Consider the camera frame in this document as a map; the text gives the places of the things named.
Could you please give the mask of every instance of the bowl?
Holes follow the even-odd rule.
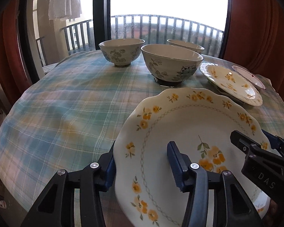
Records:
[[[194,51],[167,44],[149,44],[141,50],[151,74],[167,82],[187,80],[203,60],[203,56]]]
[[[193,44],[190,42],[185,42],[185,41],[176,40],[176,39],[168,39],[167,41],[170,45],[187,48],[189,50],[197,52],[198,54],[202,54],[204,51],[204,48],[202,46]]]
[[[124,38],[102,42],[99,47],[106,60],[115,66],[125,67],[138,58],[144,43],[142,39]]]

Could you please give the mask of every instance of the metal railing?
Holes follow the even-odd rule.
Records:
[[[92,19],[63,28],[68,54],[95,50]],[[151,14],[111,17],[111,37],[140,38],[146,44],[166,44],[168,39],[192,42],[205,48],[206,55],[218,57],[224,32],[195,21]]]
[[[44,54],[44,46],[43,46],[43,39],[44,37],[40,37],[36,39],[36,44],[37,44],[37,49],[38,49],[38,54],[39,54],[39,58],[41,61],[41,65],[42,66],[47,66],[47,60],[46,60],[46,56]]]

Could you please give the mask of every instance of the green leaf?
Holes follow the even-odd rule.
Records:
[[[208,148],[209,149],[209,146],[208,146],[207,143],[203,142],[202,145],[203,145],[204,148]]]

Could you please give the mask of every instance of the scalloped plate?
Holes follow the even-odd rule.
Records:
[[[169,141],[206,170],[232,171],[263,217],[270,199],[242,175],[245,155],[230,143],[233,130],[271,151],[259,123],[228,97],[207,89],[178,88],[144,99],[127,118],[114,145],[116,197],[132,224],[182,224],[188,193],[176,187],[166,154]],[[207,226],[212,226],[212,218],[210,191]]]
[[[262,96],[258,90],[237,72],[207,62],[201,63],[199,68],[209,81],[235,98],[252,106],[263,104]]]

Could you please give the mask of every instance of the bowl rim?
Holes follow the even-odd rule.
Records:
[[[122,40],[122,39],[123,39],[123,40],[125,40],[125,39],[137,39],[137,40],[141,40],[141,42],[136,43],[136,44],[116,45],[116,46],[106,46],[106,45],[102,45],[102,43],[105,43],[105,42],[108,42],[108,41]],[[140,38],[118,38],[118,39],[111,39],[111,40],[103,41],[103,42],[99,43],[99,46],[102,46],[102,47],[124,47],[124,46],[137,45],[137,44],[142,44],[142,43],[145,43],[145,40],[140,39]]]
[[[168,41],[169,43],[172,43],[172,44],[176,44],[176,45],[180,45],[180,44],[177,44],[173,41],[181,41],[181,42],[185,42],[185,43],[189,43],[189,44],[193,44],[193,45],[197,45],[199,47],[201,47],[200,49],[197,49],[197,48],[193,48],[193,47],[189,47],[189,46],[184,46],[184,45],[181,45],[183,47],[187,47],[187,48],[192,48],[192,49],[196,49],[196,50],[204,50],[205,48],[202,47],[201,45],[198,45],[198,44],[194,44],[194,43],[191,43],[191,42],[187,42],[187,41],[182,41],[182,40],[178,40],[178,39],[167,39],[166,41]]]
[[[166,57],[166,56],[162,56],[162,55],[157,55],[157,54],[149,53],[149,52],[147,52],[147,51],[144,50],[144,47],[146,47],[146,46],[148,46],[148,45],[166,45],[166,46],[178,47],[178,48],[182,48],[182,49],[183,49],[183,47],[174,46],[174,45],[168,45],[168,44],[147,44],[147,45],[144,45],[144,46],[141,47],[142,54],[143,54],[143,52],[145,52],[145,53],[147,53],[147,54],[151,54],[151,55],[154,55],[154,56],[163,57],[163,58],[166,58],[166,59],[182,60],[182,61],[187,61],[187,62],[202,61],[202,60],[204,59],[201,54],[199,54],[199,53],[197,53],[197,52],[194,52],[194,51],[193,51],[193,52],[196,53],[196,54],[198,54],[198,55],[200,55],[200,56],[202,57],[202,59],[200,59],[200,60],[184,60],[184,59],[177,59],[177,58],[171,58],[171,57]]]

